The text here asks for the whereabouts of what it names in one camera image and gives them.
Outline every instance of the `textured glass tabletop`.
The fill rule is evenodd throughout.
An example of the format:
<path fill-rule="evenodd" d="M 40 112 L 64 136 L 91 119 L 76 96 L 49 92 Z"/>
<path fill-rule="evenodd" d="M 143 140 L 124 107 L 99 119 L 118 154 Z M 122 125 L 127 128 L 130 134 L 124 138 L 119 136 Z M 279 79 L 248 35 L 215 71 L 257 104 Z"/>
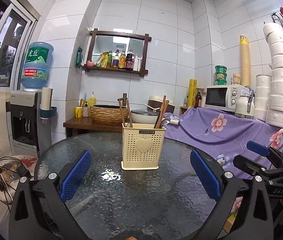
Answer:
<path fill-rule="evenodd" d="M 71 137 L 43 154 L 35 176 L 59 172 L 85 149 L 92 154 L 91 168 L 66 205 L 91 239 L 181 239 L 200 228 L 215 205 L 190 164 L 193 147 L 170 139 L 164 140 L 157 170 L 124 171 L 121 133 Z M 107 181 L 110 169 L 118 173 Z"/>

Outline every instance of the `white microwave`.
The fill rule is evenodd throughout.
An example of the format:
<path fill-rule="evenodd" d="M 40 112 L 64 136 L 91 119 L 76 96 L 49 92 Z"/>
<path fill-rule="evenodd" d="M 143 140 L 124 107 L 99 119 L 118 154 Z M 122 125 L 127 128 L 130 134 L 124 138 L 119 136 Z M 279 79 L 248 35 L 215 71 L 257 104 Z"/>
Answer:
<path fill-rule="evenodd" d="M 219 85 L 207 88 L 205 107 L 235 112 L 240 96 L 249 96 L 249 88 L 241 85 Z"/>

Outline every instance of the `beige plastic utensil holder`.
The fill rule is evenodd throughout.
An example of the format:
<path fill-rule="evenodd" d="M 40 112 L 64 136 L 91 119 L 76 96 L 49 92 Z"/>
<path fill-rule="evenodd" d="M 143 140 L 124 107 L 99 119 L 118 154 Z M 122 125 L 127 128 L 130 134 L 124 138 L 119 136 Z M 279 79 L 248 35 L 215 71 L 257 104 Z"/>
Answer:
<path fill-rule="evenodd" d="M 155 170 L 163 146 L 166 128 L 154 129 L 153 124 L 126 123 L 123 126 L 123 170 Z"/>

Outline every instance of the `green container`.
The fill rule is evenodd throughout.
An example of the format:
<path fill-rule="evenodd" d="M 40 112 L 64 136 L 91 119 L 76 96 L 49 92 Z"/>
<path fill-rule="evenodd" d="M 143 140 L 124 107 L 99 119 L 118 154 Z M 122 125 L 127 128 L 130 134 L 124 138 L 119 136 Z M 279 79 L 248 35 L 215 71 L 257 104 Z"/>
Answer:
<path fill-rule="evenodd" d="M 224 79 L 226 80 L 227 74 L 224 73 L 215 73 L 215 78 L 216 79 Z"/>
<path fill-rule="evenodd" d="M 215 66 L 215 73 L 222 73 L 222 74 L 226 74 L 227 72 L 227 68 L 225 66 Z"/>
<path fill-rule="evenodd" d="M 226 85 L 227 81 L 224 79 L 216 79 L 215 80 L 215 85 Z"/>

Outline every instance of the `yellow cup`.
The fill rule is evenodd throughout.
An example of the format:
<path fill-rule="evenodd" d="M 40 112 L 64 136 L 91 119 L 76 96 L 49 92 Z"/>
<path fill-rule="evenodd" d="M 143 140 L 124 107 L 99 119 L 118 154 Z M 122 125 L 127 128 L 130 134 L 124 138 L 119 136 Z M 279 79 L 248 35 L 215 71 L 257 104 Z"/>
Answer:
<path fill-rule="evenodd" d="M 76 118 L 83 117 L 83 108 L 82 107 L 75 107 L 75 117 Z"/>

